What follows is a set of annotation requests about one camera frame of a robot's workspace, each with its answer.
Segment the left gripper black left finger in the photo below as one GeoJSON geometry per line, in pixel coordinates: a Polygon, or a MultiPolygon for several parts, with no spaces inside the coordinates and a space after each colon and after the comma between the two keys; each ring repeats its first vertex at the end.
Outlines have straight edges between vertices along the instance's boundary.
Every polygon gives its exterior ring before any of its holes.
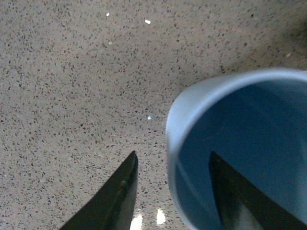
{"type": "Polygon", "coordinates": [[[138,158],[132,151],[105,184],[62,230],[129,230],[138,184],[138,158]]]}

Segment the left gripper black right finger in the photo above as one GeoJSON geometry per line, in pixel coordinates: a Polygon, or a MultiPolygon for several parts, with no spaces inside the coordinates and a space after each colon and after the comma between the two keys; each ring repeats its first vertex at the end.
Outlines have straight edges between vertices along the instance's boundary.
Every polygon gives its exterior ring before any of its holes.
{"type": "Polygon", "coordinates": [[[274,202],[214,151],[209,171],[225,230],[305,230],[307,225],[274,202]]]}

